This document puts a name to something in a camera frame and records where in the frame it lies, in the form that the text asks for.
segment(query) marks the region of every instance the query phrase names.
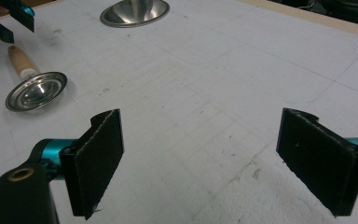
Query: black rubber pad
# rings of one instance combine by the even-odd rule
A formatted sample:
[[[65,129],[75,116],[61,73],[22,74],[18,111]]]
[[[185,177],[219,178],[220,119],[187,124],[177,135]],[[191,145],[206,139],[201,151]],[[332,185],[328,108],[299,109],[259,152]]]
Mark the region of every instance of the black rubber pad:
[[[91,119],[91,128],[60,153],[74,216],[89,219],[124,153],[119,110]]]
[[[277,152],[334,216],[349,216],[358,194],[358,146],[318,123],[284,108]]]

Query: workbench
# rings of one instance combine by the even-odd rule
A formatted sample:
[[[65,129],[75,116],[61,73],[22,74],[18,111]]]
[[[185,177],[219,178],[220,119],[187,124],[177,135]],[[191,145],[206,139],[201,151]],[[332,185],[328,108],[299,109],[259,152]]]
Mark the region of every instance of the workbench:
[[[284,107],[358,136],[358,33],[237,0],[167,0],[154,23],[103,25],[116,2],[35,7],[34,33],[0,18],[40,71],[69,79],[51,104],[7,110],[20,80],[0,41],[0,175],[120,108],[126,151],[87,223],[358,223],[358,198],[333,217],[275,151]],[[64,181],[50,187],[60,222],[84,223]]]

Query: clamp jaw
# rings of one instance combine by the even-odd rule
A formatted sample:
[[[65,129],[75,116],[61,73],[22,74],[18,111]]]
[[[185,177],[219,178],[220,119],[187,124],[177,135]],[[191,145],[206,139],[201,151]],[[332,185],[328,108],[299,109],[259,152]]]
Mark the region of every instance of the clamp jaw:
[[[34,31],[34,11],[21,0],[0,0],[0,6],[7,8],[10,16],[16,21]],[[7,43],[14,43],[13,33],[2,24],[0,24],[0,39]]]
[[[123,153],[118,109],[94,116],[79,139],[39,141],[26,162],[0,177],[0,223],[59,223],[48,182],[62,178],[74,216],[89,219]]]
[[[343,138],[318,117],[284,108],[277,152],[335,216],[350,216],[358,195],[358,138]]]

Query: wooden handle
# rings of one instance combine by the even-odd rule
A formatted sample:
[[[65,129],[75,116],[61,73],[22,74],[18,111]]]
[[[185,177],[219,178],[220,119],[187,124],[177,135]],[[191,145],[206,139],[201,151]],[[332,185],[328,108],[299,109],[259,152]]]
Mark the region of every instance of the wooden handle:
[[[38,69],[34,66],[32,61],[28,58],[24,51],[22,51],[22,49],[12,45],[8,47],[7,52],[8,57],[10,58],[11,63],[20,78],[26,79],[37,75]]]

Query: shiny metal dish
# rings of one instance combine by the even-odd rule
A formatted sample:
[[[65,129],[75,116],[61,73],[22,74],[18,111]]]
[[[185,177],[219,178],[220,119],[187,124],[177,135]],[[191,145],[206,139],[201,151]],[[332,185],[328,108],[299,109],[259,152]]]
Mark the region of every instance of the shiny metal dish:
[[[123,0],[107,8],[100,17],[112,27],[135,27],[157,21],[167,15],[170,5],[162,0]]]
[[[43,106],[58,96],[66,86],[66,75],[59,72],[40,74],[23,81],[6,99],[11,111],[26,111]]]

